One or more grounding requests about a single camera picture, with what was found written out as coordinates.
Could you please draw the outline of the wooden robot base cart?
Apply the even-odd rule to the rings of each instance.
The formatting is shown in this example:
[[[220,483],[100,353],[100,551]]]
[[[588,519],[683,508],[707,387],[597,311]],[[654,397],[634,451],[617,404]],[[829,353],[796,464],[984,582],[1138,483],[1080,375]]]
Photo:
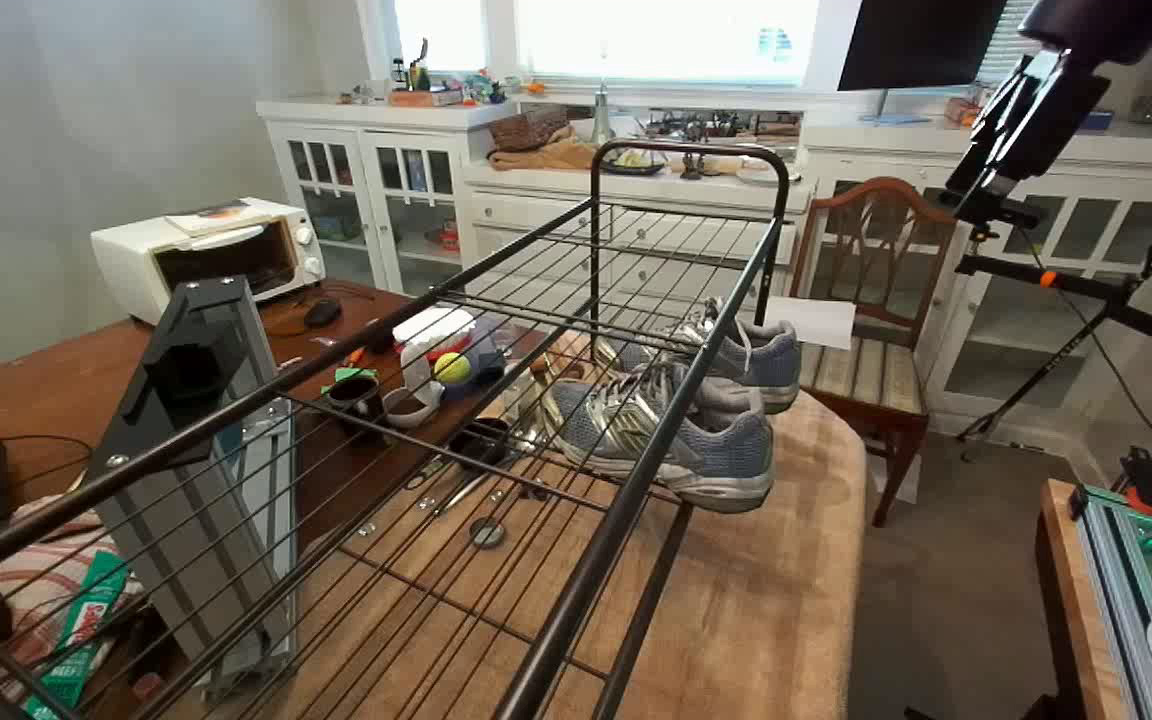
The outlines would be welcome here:
[[[1049,482],[1036,569],[1058,720],[1152,720],[1152,514],[1131,497]]]

